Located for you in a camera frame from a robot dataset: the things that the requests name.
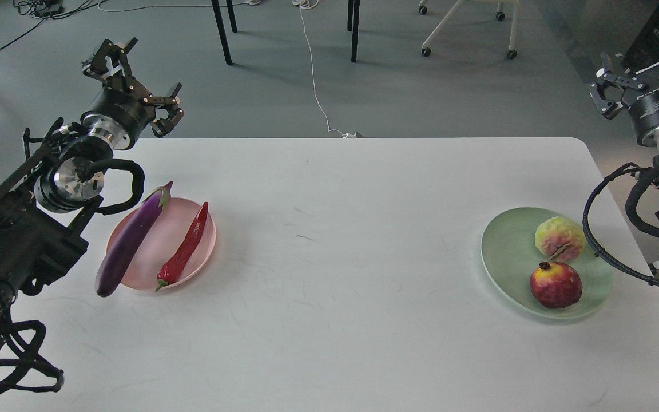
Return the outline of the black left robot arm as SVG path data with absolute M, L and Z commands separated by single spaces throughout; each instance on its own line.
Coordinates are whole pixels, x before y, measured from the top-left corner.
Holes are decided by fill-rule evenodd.
M 75 266 L 87 251 L 82 232 L 94 215 L 136 208 L 136 223 L 97 274 L 97 294 L 110 295 L 170 198 L 170 184 L 145 196 L 141 166 L 114 155 L 133 148 L 146 127 L 166 136 L 185 114 L 181 84 L 160 97 L 133 75 L 128 53 L 136 43 L 102 42 L 82 67 L 102 84 L 90 108 L 78 122 L 55 120 L 41 138 L 25 130 L 25 162 L 0 184 L 0 394 L 63 385 L 62 370 L 39 354 L 44 324 L 11 318 L 18 294 L 37 295 Z

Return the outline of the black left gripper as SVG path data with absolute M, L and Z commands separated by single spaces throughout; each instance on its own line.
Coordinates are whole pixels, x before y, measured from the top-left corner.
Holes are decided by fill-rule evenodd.
M 166 97 L 160 97 L 133 76 L 128 53 L 137 42 L 137 38 L 126 43 L 105 39 L 82 63 L 81 72 L 100 81 L 102 88 L 81 115 L 81 125 L 106 130 L 106 140 L 115 150 L 132 149 L 148 124 L 157 138 L 163 138 L 185 115 L 178 99 L 181 82 Z

